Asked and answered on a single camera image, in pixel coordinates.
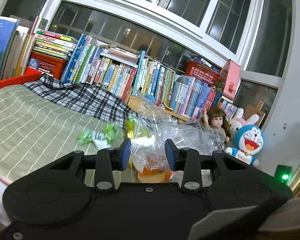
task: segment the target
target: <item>screw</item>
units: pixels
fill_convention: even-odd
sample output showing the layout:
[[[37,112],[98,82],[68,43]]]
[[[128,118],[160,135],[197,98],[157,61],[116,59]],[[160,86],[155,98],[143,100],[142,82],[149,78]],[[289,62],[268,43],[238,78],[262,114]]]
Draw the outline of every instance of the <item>screw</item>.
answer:
[[[23,239],[23,235],[20,233],[20,232],[14,232],[12,234],[12,237],[15,239],[15,240],[22,240]]]

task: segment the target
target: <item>plastic bag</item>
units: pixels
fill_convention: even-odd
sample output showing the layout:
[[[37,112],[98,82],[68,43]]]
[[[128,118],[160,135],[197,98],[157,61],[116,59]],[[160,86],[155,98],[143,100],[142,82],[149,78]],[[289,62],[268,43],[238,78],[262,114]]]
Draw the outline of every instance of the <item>plastic bag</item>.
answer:
[[[172,139],[178,148],[193,148],[201,155],[211,155],[214,150],[221,150],[223,141],[220,134],[207,131],[199,120],[178,124],[164,109],[152,104],[141,93],[137,92],[137,95],[141,106],[138,116],[129,117],[134,129],[128,135],[131,154],[143,167],[170,171],[164,150],[167,139]]]

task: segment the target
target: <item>stuffed toy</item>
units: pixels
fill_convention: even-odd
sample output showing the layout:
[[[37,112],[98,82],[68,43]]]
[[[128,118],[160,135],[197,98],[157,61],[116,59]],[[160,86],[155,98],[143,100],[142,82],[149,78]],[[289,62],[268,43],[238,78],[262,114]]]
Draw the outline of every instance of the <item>stuffed toy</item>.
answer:
[[[227,147],[226,153],[254,167],[259,166],[259,161],[254,157],[263,147],[263,133],[253,124],[241,127],[234,136],[234,146]]]
[[[248,124],[255,124],[259,120],[259,116],[257,114],[253,114],[251,117],[248,118],[248,120],[244,120],[243,118],[243,109],[238,108],[235,112],[234,117],[229,121],[230,124],[230,140],[233,142],[234,136],[237,133],[237,131]]]

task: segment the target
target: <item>doll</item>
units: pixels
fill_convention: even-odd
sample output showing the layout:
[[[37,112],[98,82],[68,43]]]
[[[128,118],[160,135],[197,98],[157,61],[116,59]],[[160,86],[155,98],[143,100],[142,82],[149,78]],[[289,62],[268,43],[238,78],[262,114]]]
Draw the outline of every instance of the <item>doll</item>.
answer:
[[[230,125],[226,120],[226,113],[217,106],[204,110],[203,122],[207,130],[214,130],[222,134],[222,140],[226,143],[230,139]]]

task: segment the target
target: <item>yellow book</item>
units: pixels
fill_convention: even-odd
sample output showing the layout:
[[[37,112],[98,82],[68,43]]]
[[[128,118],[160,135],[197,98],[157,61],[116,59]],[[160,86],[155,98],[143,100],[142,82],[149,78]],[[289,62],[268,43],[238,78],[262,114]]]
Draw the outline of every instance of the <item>yellow book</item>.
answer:
[[[28,47],[29,42],[30,42],[30,35],[27,34],[26,40],[25,40],[25,42],[23,43],[23,46],[22,46],[20,57],[18,59],[18,64],[17,64],[16,71],[15,71],[15,77],[18,77],[19,74],[20,74],[21,62],[23,60],[23,57],[25,55],[26,48]]]
[[[111,79],[110,79],[110,83],[109,83],[108,89],[107,89],[109,92],[110,92],[111,87],[112,87],[112,85],[113,85],[113,82],[114,82],[115,76],[116,76],[116,74],[117,74],[117,72],[118,72],[118,69],[119,69],[119,64],[117,64],[117,65],[115,66],[114,71],[113,71],[113,74],[112,74],[112,77],[111,77]]]

